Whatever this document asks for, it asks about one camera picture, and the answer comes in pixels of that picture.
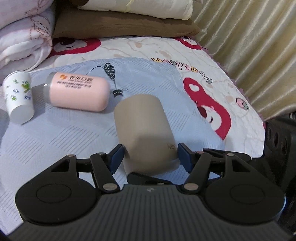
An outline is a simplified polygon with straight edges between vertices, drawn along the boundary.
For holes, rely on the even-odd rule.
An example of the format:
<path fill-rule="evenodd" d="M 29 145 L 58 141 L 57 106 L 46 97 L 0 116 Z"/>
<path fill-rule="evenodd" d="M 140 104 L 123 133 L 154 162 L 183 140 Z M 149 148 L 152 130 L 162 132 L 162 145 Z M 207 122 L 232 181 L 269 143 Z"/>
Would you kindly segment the taupe metal cup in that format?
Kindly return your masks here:
<path fill-rule="evenodd" d="M 114 109 L 114 120 L 119 143 L 125 147 L 126 174 L 155 176 L 179 167 L 175 138 L 157 97 L 138 94 L 122 100 Z"/>

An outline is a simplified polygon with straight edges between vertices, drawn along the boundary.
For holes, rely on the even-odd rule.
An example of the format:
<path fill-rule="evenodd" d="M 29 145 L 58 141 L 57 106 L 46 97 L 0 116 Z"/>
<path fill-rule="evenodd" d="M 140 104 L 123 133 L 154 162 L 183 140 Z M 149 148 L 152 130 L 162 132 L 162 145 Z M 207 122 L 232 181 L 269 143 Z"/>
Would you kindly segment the white green-leaf paper cup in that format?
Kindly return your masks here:
<path fill-rule="evenodd" d="M 4 79 L 3 87 L 10 121 L 16 124 L 29 121 L 35 113 L 30 74 L 15 71 Z"/>

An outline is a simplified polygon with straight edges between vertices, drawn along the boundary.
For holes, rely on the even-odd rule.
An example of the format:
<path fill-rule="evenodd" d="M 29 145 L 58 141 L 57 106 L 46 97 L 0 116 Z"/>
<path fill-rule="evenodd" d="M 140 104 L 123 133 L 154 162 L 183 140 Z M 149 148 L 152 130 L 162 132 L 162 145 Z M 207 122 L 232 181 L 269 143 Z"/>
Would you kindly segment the cartoon bear bed sheet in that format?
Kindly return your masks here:
<path fill-rule="evenodd" d="M 120 98 L 157 96 L 177 132 L 202 119 L 227 150 L 262 155 L 264 122 L 225 71 L 193 39 L 60 38 L 37 70 L 78 69 L 85 74 L 89 61 L 100 63 L 90 74 L 104 73 L 111 88 L 120 91 Z"/>

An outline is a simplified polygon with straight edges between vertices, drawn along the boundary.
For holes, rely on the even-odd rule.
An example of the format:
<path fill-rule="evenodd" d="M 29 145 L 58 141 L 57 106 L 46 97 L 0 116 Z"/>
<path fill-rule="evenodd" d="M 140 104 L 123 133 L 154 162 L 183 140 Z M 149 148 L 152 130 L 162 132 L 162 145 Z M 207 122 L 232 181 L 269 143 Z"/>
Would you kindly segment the light blue mat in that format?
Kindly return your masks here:
<path fill-rule="evenodd" d="M 17 190 L 31 178 L 67 154 L 87 158 L 108 152 L 117 143 L 113 110 L 123 99 L 137 94 L 156 96 L 172 129 L 175 141 L 192 150 L 223 149 L 222 139 L 195 109 L 185 93 L 182 75 L 167 63 L 142 58 L 108 59 L 114 77 L 104 71 L 105 60 L 94 60 L 59 68 L 60 72 L 105 78 L 112 89 L 123 94 L 111 96 L 100 113 L 57 108 L 43 98 L 43 84 L 51 69 L 33 72 L 34 117 L 23 125 L 10 122 L 1 108 L 1 230 L 10 233 L 22 223 L 15 205 Z"/>

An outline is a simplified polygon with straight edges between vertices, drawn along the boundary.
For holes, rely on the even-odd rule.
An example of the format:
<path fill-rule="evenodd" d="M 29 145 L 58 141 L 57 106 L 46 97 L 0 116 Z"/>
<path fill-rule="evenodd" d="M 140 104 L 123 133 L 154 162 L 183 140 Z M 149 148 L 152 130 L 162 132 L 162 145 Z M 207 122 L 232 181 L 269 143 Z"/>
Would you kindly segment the pink capsule bottle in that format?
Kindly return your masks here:
<path fill-rule="evenodd" d="M 43 93 L 44 100 L 56 107 L 101 112 L 108 105 L 110 85 L 101 77 L 52 72 Z"/>

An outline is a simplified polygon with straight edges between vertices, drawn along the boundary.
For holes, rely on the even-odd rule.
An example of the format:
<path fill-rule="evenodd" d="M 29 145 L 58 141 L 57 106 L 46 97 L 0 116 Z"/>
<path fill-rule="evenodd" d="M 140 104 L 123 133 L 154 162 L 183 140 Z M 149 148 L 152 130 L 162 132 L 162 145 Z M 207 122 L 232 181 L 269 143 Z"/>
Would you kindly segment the beige curtain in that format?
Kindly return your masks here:
<path fill-rule="evenodd" d="M 263 119 L 295 112 L 295 1 L 194 1 L 192 19 Z"/>

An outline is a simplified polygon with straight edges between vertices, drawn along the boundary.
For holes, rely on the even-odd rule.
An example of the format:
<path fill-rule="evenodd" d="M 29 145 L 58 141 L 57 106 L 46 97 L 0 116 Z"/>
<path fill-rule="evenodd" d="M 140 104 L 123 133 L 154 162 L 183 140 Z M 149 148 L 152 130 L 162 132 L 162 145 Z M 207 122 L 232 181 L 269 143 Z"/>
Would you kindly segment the cream folded blanket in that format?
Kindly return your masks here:
<path fill-rule="evenodd" d="M 71 3 L 89 11 L 117 11 L 160 19 L 188 20 L 193 13 L 192 0 L 88 0 Z"/>

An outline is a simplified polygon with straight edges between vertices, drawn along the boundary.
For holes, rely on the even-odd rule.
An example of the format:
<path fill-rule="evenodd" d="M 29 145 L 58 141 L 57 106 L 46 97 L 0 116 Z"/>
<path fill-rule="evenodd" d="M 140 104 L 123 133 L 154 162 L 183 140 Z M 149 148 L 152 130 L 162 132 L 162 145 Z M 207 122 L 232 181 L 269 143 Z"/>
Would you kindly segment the pink checked folded quilt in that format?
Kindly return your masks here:
<path fill-rule="evenodd" d="M 54 26 L 53 1 L 1 1 L 1 81 L 49 56 Z"/>

